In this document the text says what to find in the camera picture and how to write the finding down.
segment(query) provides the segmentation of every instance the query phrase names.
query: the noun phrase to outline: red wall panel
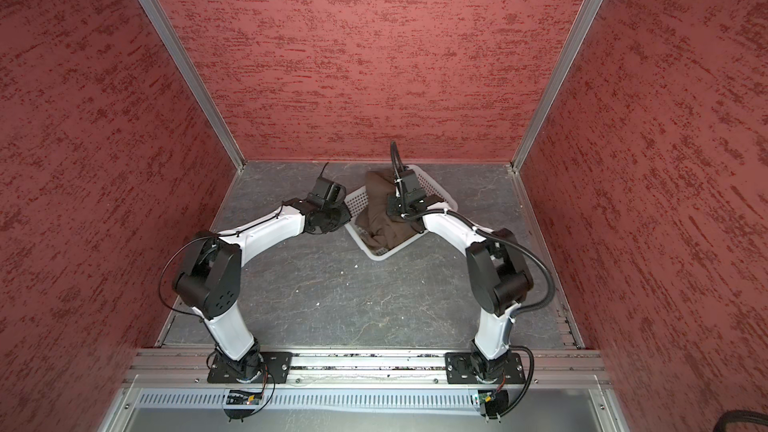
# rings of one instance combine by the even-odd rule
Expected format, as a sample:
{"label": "red wall panel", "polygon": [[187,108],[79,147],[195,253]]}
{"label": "red wall panel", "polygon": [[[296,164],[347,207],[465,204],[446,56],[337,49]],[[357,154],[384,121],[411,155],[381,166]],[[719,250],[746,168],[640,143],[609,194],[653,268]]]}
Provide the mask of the red wall panel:
{"label": "red wall panel", "polygon": [[509,161],[582,0],[160,0],[249,159]]}
{"label": "red wall panel", "polygon": [[605,0],[523,177],[635,432],[768,412],[768,0]]}
{"label": "red wall panel", "polygon": [[0,16],[0,430],[92,430],[234,168],[136,0]]}

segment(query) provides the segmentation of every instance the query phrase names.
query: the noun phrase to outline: metal corner post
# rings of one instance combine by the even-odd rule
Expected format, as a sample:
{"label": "metal corner post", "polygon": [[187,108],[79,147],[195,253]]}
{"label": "metal corner post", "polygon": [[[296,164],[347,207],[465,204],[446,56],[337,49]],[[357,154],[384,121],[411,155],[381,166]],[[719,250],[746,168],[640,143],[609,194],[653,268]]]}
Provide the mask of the metal corner post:
{"label": "metal corner post", "polygon": [[144,8],[144,12],[147,14],[150,22],[160,35],[163,44],[165,44],[165,47],[168,49],[168,53],[173,58],[174,62],[176,62],[176,67],[178,67],[184,80],[187,81],[187,85],[192,91],[197,103],[200,104],[200,108],[205,112],[208,122],[210,122],[211,127],[214,128],[216,136],[221,140],[222,145],[226,149],[226,153],[229,154],[232,159],[232,163],[235,164],[238,171],[242,170],[245,166],[245,157],[237,146],[235,139],[232,137],[229,128],[227,128],[219,110],[216,108],[214,100],[205,88],[205,84],[203,84],[200,74],[197,73],[197,70],[192,63],[192,59],[187,55],[184,46],[181,45],[181,41],[173,26],[170,24],[168,17],[165,15],[165,12],[163,12],[159,0],[139,0],[139,3]]}
{"label": "metal corner post", "polygon": [[549,82],[547,82],[547,86],[544,88],[542,99],[536,106],[533,117],[528,123],[528,128],[525,130],[525,134],[523,134],[523,139],[520,141],[520,146],[512,159],[512,169],[514,172],[519,173],[522,169],[523,162],[533,147],[536,135],[542,129],[552,103],[554,103],[554,99],[560,91],[565,76],[571,69],[571,64],[574,62],[581,43],[584,42],[584,38],[587,36],[587,32],[589,32],[589,27],[592,25],[592,21],[602,3],[603,0],[584,0],[581,3],[576,20],[574,20],[571,31],[565,39],[565,44],[563,44],[558,62],[554,64],[552,75],[549,77]]}

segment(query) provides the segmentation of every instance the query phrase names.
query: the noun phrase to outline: brown cloth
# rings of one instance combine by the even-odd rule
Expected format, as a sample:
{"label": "brown cloth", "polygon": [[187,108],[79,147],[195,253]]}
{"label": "brown cloth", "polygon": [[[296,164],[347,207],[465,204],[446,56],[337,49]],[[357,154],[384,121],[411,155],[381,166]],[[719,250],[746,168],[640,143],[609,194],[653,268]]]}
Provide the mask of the brown cloth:
{"label": "brown cloth", "polygon": [[357,216],[355,224],[368,232],[360,238],[370,248],[392,250],[413,237],[421,228],[416,222],[406,222],[400,217],[392,220],[386,214],[386,198],[395,193],[395,174],[392,170],[371,170],[366,172],[368,206]]}

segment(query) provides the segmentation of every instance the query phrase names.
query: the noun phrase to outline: mesh basket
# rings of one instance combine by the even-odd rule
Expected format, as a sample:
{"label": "mesh basket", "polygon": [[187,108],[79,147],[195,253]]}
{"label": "mesh basket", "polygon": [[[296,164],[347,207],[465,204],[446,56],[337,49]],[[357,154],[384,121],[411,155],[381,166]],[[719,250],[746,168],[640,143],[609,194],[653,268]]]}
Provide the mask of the mesh basket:
{"label": "mesh basket", "polygon": [[[408,166],[408,168],[416,172],[418,182],[422,185],[428,196],[434,194],[443,197],[453,210],[458,210],[456,201],[453,200],[453,197],[451,197],[443,187],[440,187],[440,185],[435,182],[434,178],[427,175],[418,166]],[[355,243],[358,245],[358,247],[360,247],[360,249],[362,249],[362,251],[365,252],[373,260],[384,260],[398,250],[406,247],[407,245],[415,242],[416,240],[419,240],[424,236],[424,234],[416,234],[392,250],[388,248],[371,249],[361,238],[362,236],[367,236],[368,232],[362,230],[355,224],[357,216],[359,216],[360,212],[362,212],[362,210],[368,206],[368,194],[366,192],[366,188],[360,187],[354,192],[351,192],[347,195],[346,199],[344,199],[344,202],[346,203],[346,206],[350,208],[350,213],[352,214],[352,220],[350,220],[350,223],[344,227],[350,233],[352,238],[355,239]]]}

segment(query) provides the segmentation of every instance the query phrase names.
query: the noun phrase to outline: cable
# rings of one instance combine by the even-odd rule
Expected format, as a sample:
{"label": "cable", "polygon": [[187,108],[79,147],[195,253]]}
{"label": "cable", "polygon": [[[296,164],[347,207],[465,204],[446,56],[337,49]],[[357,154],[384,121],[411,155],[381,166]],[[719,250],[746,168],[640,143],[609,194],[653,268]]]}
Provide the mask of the cable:
{"label": "cable", "polygon": [[[264,374],[266,374],[266,379],[269,380],[271,376],[270,376],[269,370],[266,368],[266,365],[264,365]],[[277,386],[277,382],[275,382],[275,378],[274,377],[271,377],[271,378],[272,378],[272,394],[270,394],[270,398],[267,399],[266,402],[264,402],[264,405],[262,405],[256,412],[254,412],[254,414],[258,414],[259,412],[261,412],[261,409],[266,407],[269,404],[269,402],[272,401],[272,398],[275,396],[275,386]],[[262,398],[264,397],[264,391],[263,390],[262,390],[262,393],[261,393],[261,397]]]}
{"label": "cable", "polygon": [[160,286],[163,284],[163,277],[165,277],[165,271],[166,271],[166,270],[168,270],[168,265],[170,265],[170,263],[174,261],[174,259],[176,258],[176,256],[177,256],[177,255],[178,255],[178,254],[179,254],[181,251],[183,251],[184,249],[186,249],[186,248],[187,248],[187,247],[189,247],[190,245],[192,245],[192,244],[196,243],[198,240],[207,240],[207,239],[209,239],[209,238],[211,238],[211,237],[198,237],[198,238],[193,238],[192,240],[190,240],[190,241],[189,241],[189,242],[187,242],[186,244],[182,245],[182,246],[181,246],[181,248],[180,248],[179,250],[177,250],[177,251],[176,251],[176,253],[175,253],[175,254],[173,254],[173,255],[171,256],[170,260],[169,260],[168,262],[166,262],[166,264],[165,264],[165,267],[163,267],[163,271],[160,273],[160,279],[158,280],[158,297],[160,298],[160,302],[162,303],[162,305],[165,305],[165,306],[166,306],[167,308],[169,308],[170,310],[172,310],[172,311],[174,311],[174,312],[178,312],[179,314],[184,314],[184,315],[191,315],[192,317],[197,317],[197,314],[193,314],[192,312],[180,311],[179,309],[177,309],[177,308],[173,308],[173,307],[171,307],[170,305],[166,304],[166,303],[165,303],[165,300],[163,299],[163,294],[160,292]]}
{"label": "cable", "polygon": [[240,230],[236,230],[236,231],[235,231],[234,233],[232,233],[232,234],[224,234],[224,235],[221,235],[221,234],[217,234],[216,236],[217,236],[217,237],[232,237],[233,235],[236,235],[237,237],[239,237],[239,236],[240,236],[240,234],[242,234],[242,233],[243,233],[243,232],[245,232],[246,230],[252,229],[252,228],[254,228],[254,227],[257,227],[257,226],[260,226],[260,225],[262,225],[262,224],[266,224],[266,223],[267,223],[267,222],[269,222],[270,220],[275,220],[276,218],[278,218],[278,217],[280,216],[280,214],[281,214],[281,213],[283,213],[283,207],[284,207],[284,206],[285,206],[284,204],[280,204],[280,209],[277,211],[277,213],[276,213],[274,216],[271,216],[271,217],[267,217],[267,218],[265,218],[263,221],[261,221],[261,222],[258,222],[258,223],[256,223],[256,224],[253,224],[252,226],[247,226],[247,227],[245,227],[245,228],[242,228],[242,229],[240,229]]}
{"label": "cable", "polygon": [[498,387],[496,387],[496,390],[494,390],[491,393],[491,397],[490,397],[491,400],[496,398],[496,394],[498,394],[504,388],[504,385],[506,383],[507,383],[507,376],[506,376],[506,374],[503,374],[502,375],[502,382],[498,385]]}
{"label": "cable", "polygon": [[728,410],[717,420],[712,432],[725,432],[725,427],[728,424],[736,422],[768,426],[768,415],[753,412],[752,410]]}
{"label": "cable", "polygon": [[522,346],[522,345],[510,345],[509,350],[521,350],[528,354],[528,360],[530,360],[528,365],[528,376],[525,379],[525,384],[523,384],[523,389],[520,390],[520,394],[510,403],[510,405],[498,413],[498,416],[500,418],[504,417],[506,414],[509,414],[512,412],[513,408],[516,408],[518,404],[520,404],[520,400],[523,400],[523,397],[525,396],[525,393],[528,392],[528,389],[531,387],[531,382],[533,381],[533,352],[531,352],[531,349]]}
{"label": "cable", "polygon": [[208,357],[205,358],[205,366],[208,367],[208,370],[210,370],[210,365],[208,364],[208,362],[210,361],[210,358],[212,358],[213,356],[216,355],[216,352],[218,351],[218,348],[219,348],[219,345],[216,344],[214,346],[214,350],[212,350],[210,352],[210,354],[208,354]]}
{"label": "cable", "polygon": [[552,302],[552,299],[554,298],[554,293],[555,293],[554,279],[552,278],[552,273],[549,271],[549,268],[547,268],[547,266],[544,265],[544,263],[539,257],[537,257],[535,254],[533,254],[531,251],[529,251],[527,248],[523,247],[522,245],[516,244],[505,238],[499,237],[498,235],[492,234],[490,232],[486,232],[478,228],[478,226],[476,226],[474,222],[472,222],[465,216],[462,216],[461,214],[453,210],[445,210],[443,208],[432,208],[429,210],[425,210],[424,212],[419,212],[418,214],[414,214],[413,216],[407,216],[404,214],[402,217],[405,220],[412,221],[412,220],[417,220],[424,216],[429,216],[431,214],[447,214],[448,216],[457,218],[465,226],[474,230],[477,235],[493,240],[494,242],[500,242],[502,244],[509,245],[514,250],[519,251],[521,254],[530,258],[533,264],[536,264],[536,267],[538,267],[542,271],[542,273],[544,274],[544,280],[547,281],[547,293],[544,296],[544,298],[534,304],[524,305],[523,307],[515,309],[509,315],[510,318],[513,318],[520,314],[524,314],[525,312],[533,312],[533,311],[543,309],[544,307],[548,306],[550,302]]}
{"label": "cable", "polygon": [[406,190],[402,184],[400,172],[405,171],[405,166],[400,159],[400,152],[397,150],[397,143],[392,140],[389,144],[389,158],[392,160],[392,169],[395,172],[395,187],[397,187],[397,193],[400,196],[400,206],[402,210],[406,210]]}

